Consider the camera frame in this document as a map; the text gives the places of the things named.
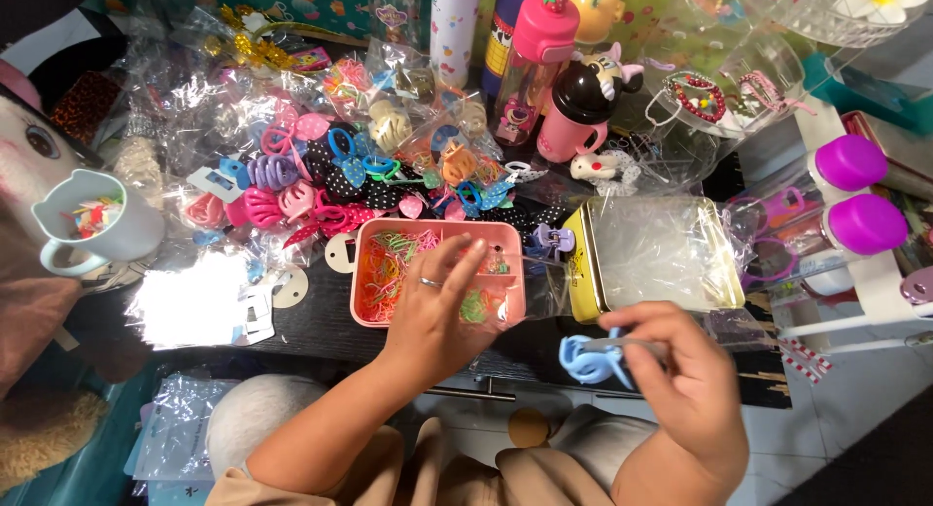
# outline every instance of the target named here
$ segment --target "pink water bottle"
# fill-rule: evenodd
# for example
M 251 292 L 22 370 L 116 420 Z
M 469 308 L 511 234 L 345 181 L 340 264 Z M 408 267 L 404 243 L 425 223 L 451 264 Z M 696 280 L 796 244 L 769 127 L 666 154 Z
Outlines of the pink water bottle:
M 574 51 L 580 15 L 568 0 L 524 0 L 508 48 L 506 71 L 496 99 L 496 140 L 524 143 L 535 127 L 544 91 Z
M 574 53 L 574 60 L 548 92 L 553 105 L 537 137 L 537 150 L 543 157 L 563 163 L 603 144 L 606 122 L 622 93 L 637 92 L 641 87 L 644 67 L 622 65 L 621 54 L 618 43 L 606 52 L 589 56 Z M 596 139 L 587 145 L 593 133 Z

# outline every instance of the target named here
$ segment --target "white mug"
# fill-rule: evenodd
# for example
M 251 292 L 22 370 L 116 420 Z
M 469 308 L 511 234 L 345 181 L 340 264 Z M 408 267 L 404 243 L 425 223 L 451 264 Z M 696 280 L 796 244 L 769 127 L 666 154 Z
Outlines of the white mug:
M 80 202 L 113 196 L 117 190 L 123 195 L 117 219 L 92 237 L 76 236 L 74 221 L 62 213 L 73 212 Z M 154 251 L 165 235 L 162 215 L 139 193 L 127 190 L 117 178 L 86 169 L 76 169 L 45 200 L 33 204 L 33 216 L 49 238 L 39 259 L 46 269 L 61 276 L 80 276 L 109 262 L 141 259 Z M 53 259 L 63 246 L 86 251 L 90 258 L 71 267 L 56 267 Z

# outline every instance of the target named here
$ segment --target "sleeve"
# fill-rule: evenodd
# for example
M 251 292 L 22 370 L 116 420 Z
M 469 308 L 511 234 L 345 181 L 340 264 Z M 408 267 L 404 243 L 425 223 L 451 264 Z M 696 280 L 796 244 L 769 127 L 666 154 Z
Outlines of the sleeve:
M 266 486 L 243 470 L 228 468 L 205 506 L 388 506 L 396 494 L 404 452 L 398 431 L 379 428 L 340 483 L 317 496 Z

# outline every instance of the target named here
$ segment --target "hand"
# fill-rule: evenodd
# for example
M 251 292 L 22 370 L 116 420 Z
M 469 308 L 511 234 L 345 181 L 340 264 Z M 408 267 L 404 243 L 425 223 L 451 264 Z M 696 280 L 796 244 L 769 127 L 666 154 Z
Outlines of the hand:
M 416 256 L 402 285 L 377 360 L 392 366 L 417 393 L 456 373 L 496 340 L 493 330 L 460 325 L 460 304 L 489 250 L 480 238 L 458 262 L 457 254 L 471 240 L 469 234 L 458 235 Z M 422 284 L 420 277 L 443 286 Z
M 738 376 L 729 355 L 670 301 L 643 301 L 603 314 L 604 329 L 634 327 L 628 338 L 669 350 L 667 372 L 641 345 L 624 357 L 660 430 L 722 481 L 739 481 L 748 462 Z

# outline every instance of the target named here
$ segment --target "plastic tray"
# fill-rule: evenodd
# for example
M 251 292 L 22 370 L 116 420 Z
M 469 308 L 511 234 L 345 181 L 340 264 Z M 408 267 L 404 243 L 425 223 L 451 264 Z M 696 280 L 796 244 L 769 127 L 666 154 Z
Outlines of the plastic tray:
M 354 263 L 359 264 L 360 258 L 369 238 L 384 230 L 397 230 L 399 232 L 418 233 L 433 230 L 443 241 L 446 238 L 469 232 L 473 238 L 484 238 L 489 245 L 502 247 L 503 260 L 508 265 L 507 274 L 476 275 L 473 285 L 479 288 L 500 287 L 507 289 L 506 314 L 500 314 L 500 320 L 506 322 L 520 322 L 525 314 L 524 276 L 521 268 L 521 236 L 515 227 L 502 222 L 459 222 L 449 220 L 407 220 L 402 218 L 374 218 L 359 228 L 356 236 L 356 258 Z M 353 273 L 353 284 L 350 288 L 350 314 L 361 326 L 367 328 L 388 328 L 388 322 L 373 322 L 364 320 L 359 316 L 357 308 L 362 309 L 363 300 L 357 297 L 357 292 L 363 293 L 362 278 Z

